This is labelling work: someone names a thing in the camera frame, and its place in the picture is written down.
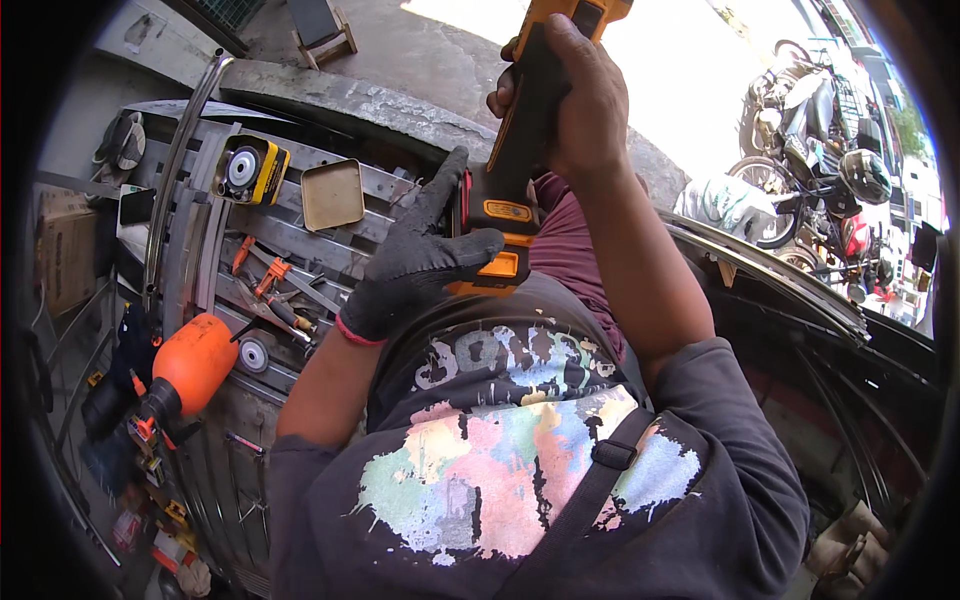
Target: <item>cardboard box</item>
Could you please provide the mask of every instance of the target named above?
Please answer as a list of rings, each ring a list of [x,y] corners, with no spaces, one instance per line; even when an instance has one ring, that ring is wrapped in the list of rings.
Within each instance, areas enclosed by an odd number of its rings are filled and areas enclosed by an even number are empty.
[[[47,310],[54,317],[93,296],[93,249],[97,215],[84,195],[38,185],[40,274]]]

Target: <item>strap buckle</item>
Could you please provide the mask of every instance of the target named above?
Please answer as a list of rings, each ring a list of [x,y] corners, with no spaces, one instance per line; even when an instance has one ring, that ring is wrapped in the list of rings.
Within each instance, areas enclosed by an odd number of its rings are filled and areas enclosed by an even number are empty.
[[[623,471],[634,464],[636,448],[614,440],[601,440],[593,447],[590,458],[604,467]]]

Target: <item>shoulder strap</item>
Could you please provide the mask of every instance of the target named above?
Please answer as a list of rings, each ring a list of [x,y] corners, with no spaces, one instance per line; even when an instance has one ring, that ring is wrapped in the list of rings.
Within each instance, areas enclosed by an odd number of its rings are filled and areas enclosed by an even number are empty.
[[[576,540],[587,534],[607,502],[616,480],[636,459],[636,443],[655,415],[635,408],[612,435],[593,447],[593,464],[564,509],[543,535],[534,551],[520,564],[494,600],[529,600],[542,597],[552,584],[556,563]]]

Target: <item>white bag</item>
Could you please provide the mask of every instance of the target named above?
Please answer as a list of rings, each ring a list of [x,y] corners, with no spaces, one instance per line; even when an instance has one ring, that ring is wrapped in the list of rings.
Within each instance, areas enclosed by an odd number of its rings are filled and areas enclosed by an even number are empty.
[[[729,175],[691,181],[677,197],[673,212],[751,244],[778,216],[763,190]]]

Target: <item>dark t-shirt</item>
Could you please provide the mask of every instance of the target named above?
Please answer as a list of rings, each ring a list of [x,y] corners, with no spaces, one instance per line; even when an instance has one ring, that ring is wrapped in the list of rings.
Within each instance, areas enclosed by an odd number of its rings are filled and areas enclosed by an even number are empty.
[[[637,408],[605,343],[544,276],[413,323],[381,358],[367,436],[339,451],[276,440],[273,597],[492,597]],[[778,597],[808,511],[730,345],[684,348],[652,396],[636,462],[551,595]]]

